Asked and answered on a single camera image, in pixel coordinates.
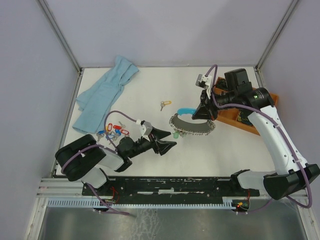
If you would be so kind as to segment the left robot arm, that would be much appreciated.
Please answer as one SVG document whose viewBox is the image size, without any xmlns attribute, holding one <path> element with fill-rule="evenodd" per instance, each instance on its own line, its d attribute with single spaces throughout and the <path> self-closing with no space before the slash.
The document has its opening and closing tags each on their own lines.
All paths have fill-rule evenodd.
<svg viewBox="0 0 320 240">
<path fill-rule="evenodd" d="M 99 195 L 106 195 L 111 183 L 99 165 L 121 173 L 133 164 L 132 158 L 148 150 L 163 156 L 177 145 L 175 141 L 163 140 L 170 134 L 153 128 L 146 138 L 142 136 L 136 141 L 130 137 L 122 138 L 115 150 L 99 144 L 92 135 L 87 134 L 60 148 L 55 153 L 55 159 L 61 167 L 61 173 L 70 182 L 81 180 L 91 185 Z"/>
</svg>

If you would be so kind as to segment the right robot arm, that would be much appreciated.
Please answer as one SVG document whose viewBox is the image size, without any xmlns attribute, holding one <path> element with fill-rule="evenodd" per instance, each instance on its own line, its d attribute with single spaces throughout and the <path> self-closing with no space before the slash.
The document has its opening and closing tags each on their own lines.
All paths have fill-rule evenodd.
<svg viewBox="0 0 320 240">
<path fill-rule="evenodd" d="M 319 176 L 317 164 L 309 164 L 290 139 L 267 89 L 253 88 L 247 71 L 239 68 L 226 72 L 227 92 L 214 92 L 216 76 L 199 74 L 195 82 L 202 88 L 200 104 L 192 116 L 194 120 L 215 120 L 227 109 L 242 110 L 262 137 L 271 155 L 274 172 L 242 170 L 229 183 L 231 193 L 242 195 L 247 189 L 265 190 L 274 200 L 289 197 L 305 189 L 312 197 L 310 184 Z"/>
</svg>

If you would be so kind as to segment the large keyring with blue handle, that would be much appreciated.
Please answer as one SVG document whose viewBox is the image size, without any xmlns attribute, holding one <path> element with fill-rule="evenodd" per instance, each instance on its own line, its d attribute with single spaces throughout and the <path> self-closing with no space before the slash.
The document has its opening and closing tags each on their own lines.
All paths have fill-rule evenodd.
<svg viewBox="0 0 320 240">
<path fill-rule="evenodd" d="M 182 131 L 184 137 L 187 135 L 202 136 L 209 135 L 216 128 L 215 123 L 212 120 L 206 120 L 204 122 L 190 122 L 181 119 L 182 115 L 193 115 L 196 109 L 194 108 L 179 108 L 177 112 L 171 116 L 169 125 L 175 131 Z"/>
</svg>

